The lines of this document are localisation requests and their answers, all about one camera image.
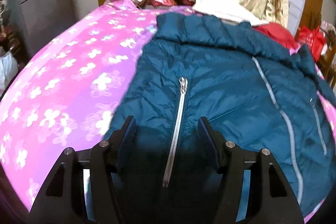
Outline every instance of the teal down jacket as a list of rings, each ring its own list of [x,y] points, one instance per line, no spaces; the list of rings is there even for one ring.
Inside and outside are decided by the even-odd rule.
[[[243,149],[268,148],[309,214],[336,174],[335,142],[316,92],[334,106],[336,99],[308,48],[290,56],[249,23],[231,26],[214,16],[168,13],[157,17],[157,26],[104,137],[128,115],[136,118],[134,149],[112,175],[126,223],[211,223],[221,175],[199,139],[202,116]],[[180,115],[181,77],[188,85]],[[162,191],[177,116],[176,153]],[[245,216],[248,189],[244,182],[237,220]]]

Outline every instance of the zipper pull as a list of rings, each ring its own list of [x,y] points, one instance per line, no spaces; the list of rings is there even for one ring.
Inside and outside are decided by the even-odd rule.
[[[313,104],[313,98],[310,99],[309,101],[313,107],[315,107],[315,104]]]
[[[179,82],[180,82],[180,92],[181,92],[181,94],[186,94],[187,87],[188,87],[188,80],[184,77],[181,77],[179,79]]]

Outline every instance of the clutter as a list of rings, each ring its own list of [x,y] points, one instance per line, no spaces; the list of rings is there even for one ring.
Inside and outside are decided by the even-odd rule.
[[[303,26],[301,27],[297,42],[301,45],[307,44],[316,62],[321,56],[322,48],[326,40],[323,37],[323,34],[320,33],[320,26],[312,31],[309,30],[306,26]]]

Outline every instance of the bed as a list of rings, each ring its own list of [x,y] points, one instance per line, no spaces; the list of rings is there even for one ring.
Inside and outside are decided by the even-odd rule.
[[[66,147],[91,148],[107,132],[156,16],[165,12],[138,10],[128,0],[102,5],[40,50],[8,89],[0,103],[0,160],[28,210]]]

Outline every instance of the white cloth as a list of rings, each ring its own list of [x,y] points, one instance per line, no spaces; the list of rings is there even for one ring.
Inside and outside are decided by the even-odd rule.
[[[260,20],[253,13],[233,0],[196,0],[193,9],[196,12],[214,15],[218,18],[240,23],[249,21],[252,26],[266,25],[269,22]]]
[[[0,57],[0,96],[18,72],[17,62],[11,52]]]

